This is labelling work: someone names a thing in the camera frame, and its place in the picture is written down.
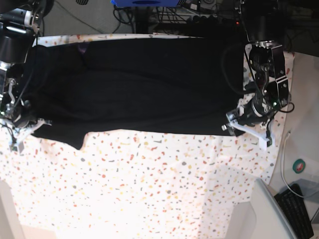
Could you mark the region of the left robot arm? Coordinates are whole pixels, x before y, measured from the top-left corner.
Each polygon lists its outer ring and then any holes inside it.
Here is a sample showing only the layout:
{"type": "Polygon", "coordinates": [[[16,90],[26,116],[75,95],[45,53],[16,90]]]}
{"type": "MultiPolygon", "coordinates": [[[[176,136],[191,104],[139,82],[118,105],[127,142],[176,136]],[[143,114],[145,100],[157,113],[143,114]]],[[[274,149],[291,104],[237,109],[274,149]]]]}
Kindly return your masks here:
{"type": "Polygon", "coordinates": [[[254,94],[249,103],[227,114],[230,123],[254,126],[271,121],[291,103],[285,69],[285,19],[277,0],[238,0],[236,11],[252,46],[245,52],[252,82],[244,89],[233,91],[254,94]]]}

